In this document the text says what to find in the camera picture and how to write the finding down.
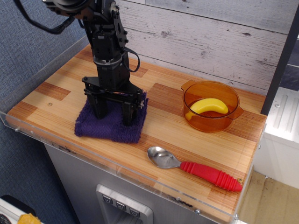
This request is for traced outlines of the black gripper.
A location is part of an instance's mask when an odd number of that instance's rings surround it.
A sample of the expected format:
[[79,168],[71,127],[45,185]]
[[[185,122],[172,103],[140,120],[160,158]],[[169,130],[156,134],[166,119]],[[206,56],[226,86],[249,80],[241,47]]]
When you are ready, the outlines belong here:
[[110,60],[93,57],[96,77],[85,77],[85,94],[97,119],[107,115],[107,100],[123,103],[123,124],[130,126],[142,105],[142,90],[130,82],[128,55],[117,55]]

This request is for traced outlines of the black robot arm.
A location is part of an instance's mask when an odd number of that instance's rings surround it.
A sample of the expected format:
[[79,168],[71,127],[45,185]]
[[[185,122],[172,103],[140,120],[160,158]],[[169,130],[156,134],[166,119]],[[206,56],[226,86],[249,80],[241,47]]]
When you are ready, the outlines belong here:
[[142,107],[142,90],[131,83],[127,32],[119,6],[114,0],[46,0],[46,6],[58,15],[74,17],[83,22],[91,45],[96,77],[84,77],[85,94],[98,119],[108,114],[109,101],[122,106],[123,124],[131,125]]

